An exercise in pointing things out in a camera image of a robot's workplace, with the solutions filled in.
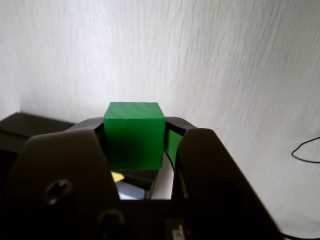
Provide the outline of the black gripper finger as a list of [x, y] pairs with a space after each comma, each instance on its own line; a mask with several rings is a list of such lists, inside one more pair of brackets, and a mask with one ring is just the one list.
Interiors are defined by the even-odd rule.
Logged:
[[30, 138], [4, 188], [7, 240], [115, 240], [120, 199], [98, 133], [103, 118]]
[[167, 117], [179, 136], [175, 172], [194, 240], [278, 240], [279, 229], [212, 129]]

